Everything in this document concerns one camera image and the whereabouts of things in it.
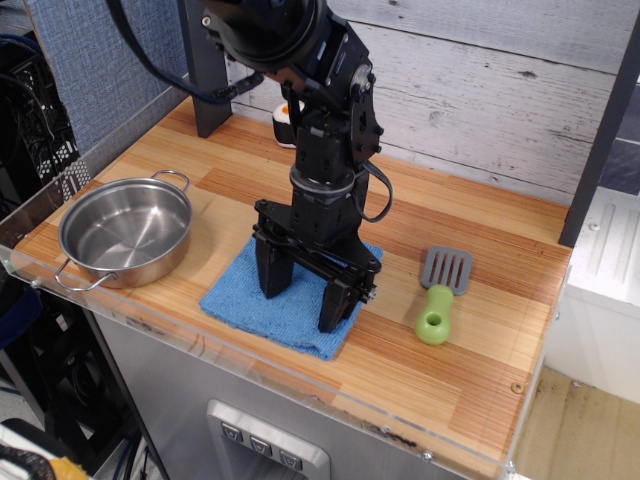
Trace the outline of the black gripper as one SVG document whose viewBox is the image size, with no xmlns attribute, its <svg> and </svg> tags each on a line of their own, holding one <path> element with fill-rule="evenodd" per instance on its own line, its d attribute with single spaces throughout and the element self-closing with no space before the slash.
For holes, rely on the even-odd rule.
<svg viewBox="0 0 640 480">
<path fill-rule="evenodd" d="M 290 205 L 255 203 L 254 226 L 259 285 L 267 299 L 286 290 L 294 263 L 325 279 L 318 329 L 332 333 L 359 303 L 375 297 L 381 263 L 359 238 L 369 174 L 356 172 L 334 184 L 314 183 L 297 174 Z"/>
</svg>

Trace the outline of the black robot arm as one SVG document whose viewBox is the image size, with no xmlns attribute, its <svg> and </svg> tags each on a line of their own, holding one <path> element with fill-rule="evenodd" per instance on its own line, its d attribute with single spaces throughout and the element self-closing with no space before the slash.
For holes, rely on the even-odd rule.
<svg viewBox="0 0 640 480">
<path fill-rule="evenodd" d="M 382 175 L 368 49 L 323 1 L 209 1 L 203 25 L 231 58 L 276 81 L 289 107 L 292 201 L 255 205 L 260 288 L 279 295 L 295 265 L 323 278 L 318 328 L 331 332 L 374 296 L 381 269 L 359 237 L 369 181 Z"/>
</svg>

